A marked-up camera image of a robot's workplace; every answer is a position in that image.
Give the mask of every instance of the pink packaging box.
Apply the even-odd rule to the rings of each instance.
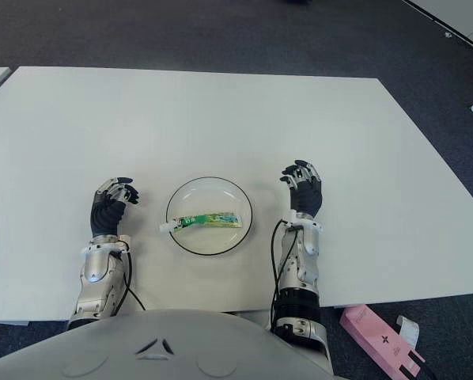
[[[345,308],[340,325],[393,380],[413,380],[425,360],[367,305]]]

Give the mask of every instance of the gray carpet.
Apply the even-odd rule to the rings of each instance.
[[[379,78],[473,195],[473,49],[400,0],[0,0],[0,66],[24,65]],[[439,378],[473,379],[473,295],[372,308],[420,324]],[[336,373],[386,379],[338,314]],[[61,331],[0,325],[0,356]]]

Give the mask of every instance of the green toothpaste tube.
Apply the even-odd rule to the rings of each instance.
[[[241,228],[242,219],[234,212],[218,212],[215,214],[204,214],[194,216],[184,216],[182,218],[174,218],[167,223],[159,226],[160,232],[177,232],[185,227],[199,224],[206,227],[228,227]]]

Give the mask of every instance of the white tube cap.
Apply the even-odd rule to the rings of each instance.
[[[163,223],[159,226],[159,231],[161,233],[168,233],[168,232],[173,232],[176,227],[176,223],[174,222],[168,222],[168,223]]]

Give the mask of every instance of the glass plate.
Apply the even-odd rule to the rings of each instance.
[[[244,240],[252,224],[249,198],[229,180],[202,177],[180,186],[168,202],[166,220],[215,212],[236,212],[242,227],[193,225],[170,235],[182,248],[197,255],[212,256],[229,251]]]

